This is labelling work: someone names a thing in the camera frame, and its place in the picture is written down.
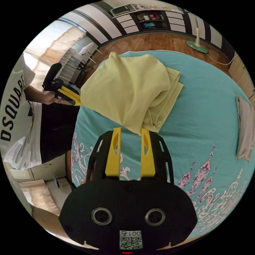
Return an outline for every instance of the hand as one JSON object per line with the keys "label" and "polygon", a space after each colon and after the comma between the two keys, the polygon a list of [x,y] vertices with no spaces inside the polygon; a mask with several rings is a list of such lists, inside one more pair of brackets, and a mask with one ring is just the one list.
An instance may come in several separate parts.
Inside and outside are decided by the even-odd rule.
{"label": "hand", "polygon": [[55,98],[55,92],[45,91],[43,92],[43,104],[60,103],[61,97]]}

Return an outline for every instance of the chair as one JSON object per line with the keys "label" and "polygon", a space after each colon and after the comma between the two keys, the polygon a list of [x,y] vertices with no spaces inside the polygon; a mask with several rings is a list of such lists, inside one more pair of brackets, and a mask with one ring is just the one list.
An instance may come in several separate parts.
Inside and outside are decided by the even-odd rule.
{"label": "chair", "polygon": [[86,55],[91,61],[93,61],[93,62],[96,64],[96,62],[95,62],[91,57],[89,57],[89,56],[87,55],[87,54],[89,53],[89,51],[90,51],[92,48],[96,49],[98,52],[100,52],[100,53],[103,55],[103,53],[102,53],[101,51],[99,51],[97,48],[94,47],[94,43],[93,43],[93,42],[91,42],[91,43],[88,44],[87,46],[83,47],[83,48],[81,49],[81,51],[79,52],[79,54],[80,54],[81,56]]}

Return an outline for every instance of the turquoise bedsheet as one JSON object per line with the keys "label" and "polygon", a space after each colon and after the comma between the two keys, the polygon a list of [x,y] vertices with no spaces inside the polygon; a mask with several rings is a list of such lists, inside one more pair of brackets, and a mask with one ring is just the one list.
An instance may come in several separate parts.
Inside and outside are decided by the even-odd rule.
{"label": "turquoise bedsheet", "polygon": [[[121,57],[144,54],[151,54],[166,67],[181,72],[179,82],[184,87],[159,135],[172,157],[175,184],[187,192],[197,212],[198,223],[189,236],[192,238],[217,227],[234,209],[250,182],[255,150],[250,162],[236,159],[235,97],[249,100],[229,76],[191,56],[159,50],[127,52]],[[119,126],[81,106],[72,146],[72,179],[76,186],[86,178],[89,156],[98,137]],[[122,180],[139,179],[140,154],[141,138],[123,127]]]}

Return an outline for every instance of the power cord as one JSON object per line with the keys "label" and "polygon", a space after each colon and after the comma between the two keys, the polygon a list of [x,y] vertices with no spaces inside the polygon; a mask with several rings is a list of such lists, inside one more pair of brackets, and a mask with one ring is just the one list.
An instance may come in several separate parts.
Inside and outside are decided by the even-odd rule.
{"label": "power cord", "polygon": [[237,57],[238,55],[235,55],[233,58],[232,58],[232,60],[228,63],[228,64],[223,64],[223,63],[220,63],[220,62],[217,62],[217,61],[215,61],[213,58],[211,58],[214,62],[216,62],[216,63],[218,63],[218,64],[221,64],[221,65],[224,65],[224,66],[227,66],[227,65],[229,65],[229,64],[231,64],[232,63],[232,61],[233,61],[233,59],[235,58],[235,57]]}

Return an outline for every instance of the white t-shirt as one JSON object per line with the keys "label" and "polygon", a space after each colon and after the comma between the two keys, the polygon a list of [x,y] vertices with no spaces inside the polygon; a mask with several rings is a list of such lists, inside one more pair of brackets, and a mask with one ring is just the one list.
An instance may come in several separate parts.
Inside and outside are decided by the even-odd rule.
{"label": "white t-shirt", "polygon": [[40,165],[41,103],[28,102],[24,90],[35,73],[22,54],[4,89],[0,106],[0,149],[2,160],[17,170]]}

